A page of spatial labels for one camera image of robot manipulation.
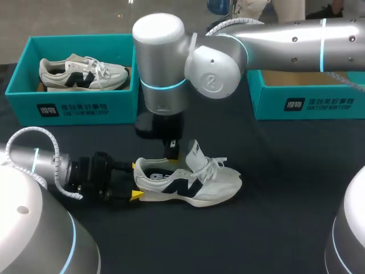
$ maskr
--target teal shoe box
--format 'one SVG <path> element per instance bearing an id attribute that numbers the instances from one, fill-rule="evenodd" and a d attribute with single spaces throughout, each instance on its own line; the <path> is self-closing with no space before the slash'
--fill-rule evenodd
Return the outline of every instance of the teal shoe box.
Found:
<path id="1" fill-rule="evenodd" d="M 365 84 L 363 72 L 339 73 Z M 253 70 L 247 79 L 257 120 L 365 119 L 365 92 L 326 74 Z"/>
<path id="2" fill-rule="evenodd" d="M 37 91 L 39 61 L 61 61 L 72 53 L 130 67 L 130 87 L 115 91 Z M 139 80 L 131 34 L 30 37 L 5 94 L 22 126 L 134 123 Z"/>

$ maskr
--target n logo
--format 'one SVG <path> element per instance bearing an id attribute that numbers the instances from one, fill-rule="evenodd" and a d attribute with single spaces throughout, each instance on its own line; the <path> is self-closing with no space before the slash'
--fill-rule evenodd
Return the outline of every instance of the n logo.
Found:
<path id="1" fill-rule="evenodd" d="M 94 81 L 95 76 L 90 71 L 88 75 L 86 76 L 86 79 L 84 80 L 84 74 L 82 72 L 73 72 L 71 73 L 70 77 L 67 79 L 66 84 L 64 84 L 66 87 L 84 87 L 89 88 L 92 81 Z"/>
<path id="2" fill-rule="evenodd" d="M 188 179 L 176 179 L 174 180 L 162 193 L 173 194 L 177 192 L 180 196 L 193 198 L 196 193 L 203 187 L 203 184 L 196 179 L 192 186 L 189 188 Z"/>

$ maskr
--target printed logo on box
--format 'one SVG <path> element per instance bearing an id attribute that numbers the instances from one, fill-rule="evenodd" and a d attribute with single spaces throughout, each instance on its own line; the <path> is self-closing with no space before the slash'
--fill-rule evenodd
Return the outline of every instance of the printed logo on box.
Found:
<path id="1" fill-rule="evenodd" d="M 59 117 L 55 104 L 38 104 L 36 107 L 42 117 Z"/>
<path id="2" fill-rule="evenodd" d="M 300 111 L 303 108 L 306 98 L 288 98 L 284 111 Z"/>

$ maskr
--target robotic arm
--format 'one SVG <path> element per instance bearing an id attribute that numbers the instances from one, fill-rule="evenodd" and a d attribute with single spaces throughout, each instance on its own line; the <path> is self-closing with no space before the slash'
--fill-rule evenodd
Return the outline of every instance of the robotic arm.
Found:
<path id="1" fill-rule="evenodd" d="M 149 132 L 148 138 L 162 139 L 168 159 L 179 154 L 188 81 L 204 96 L 221 99 L 234 93 L 245 70 L 326 72 L 365 67 L 362 19 L 264 25 L 237 18 L 206 35 L 189 35 L 178 17 L 160 13 L 139 19 L 132 32 L 150 111 L 138 117 L 136 129 L 142 136 Z"/>

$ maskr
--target shoe sole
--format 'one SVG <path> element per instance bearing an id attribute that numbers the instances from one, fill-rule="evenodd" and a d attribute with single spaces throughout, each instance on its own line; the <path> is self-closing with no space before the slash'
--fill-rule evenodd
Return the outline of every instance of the shoe sole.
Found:
<path id="1" fill-rule="evenodd" d="M 111 87 L 106 87 L 103 90 L 101 89 L 90 89 L 90 88 L 84 88 L 84 87 L 69 87 L 69 88 L 55 88 L 55 87 L 47 87 L 43 82 L 43 91 L 48 91 L 48 92 L 62 92 L 62 91 L 105 91 L 105 90 L 122 90 L 125 87 L 127 87 L 129 85 L 129 83 L 131 82 L 131 80 L 128 78 L 127 80 L 125 80 L 125 82 L 123 84 L 116 84 L 114 86 Z"/>
<path id="2" fill-rule="evenodd" d="M 138 187 L 138 188 L 140 189 L 140 191 L 144 192 L 144 195 L 140 198 L 140 201 L 143 201 L 143 202 L 165 202 L 165 201 L 177 199 L 177 200 L 182 200 L 182 201 L 188 202 L 189 204 L 191 204 L 194 207 L 211 207 L 211 206 L 215 206 L 216 204 L 223 203 L 223 202 L 233 198 L 237 194 L 237 192 L 242 188 L 242 183 L 241 183 L 240 189 L 236 193 L 234 193 L 232 196 L 221 199 L 221 200 L 214 200 L 214 201 L 200 201 L 200 200 L 196 200 L 193 198 L 181 196 L 179 194 L 166 194 L 166 193 L 161 193 L 161 192 L 157 192 L 157 191 L 153 191 L 153 190 L 147 190 L 145 188 L 140 188 L 140 187 Z"/>

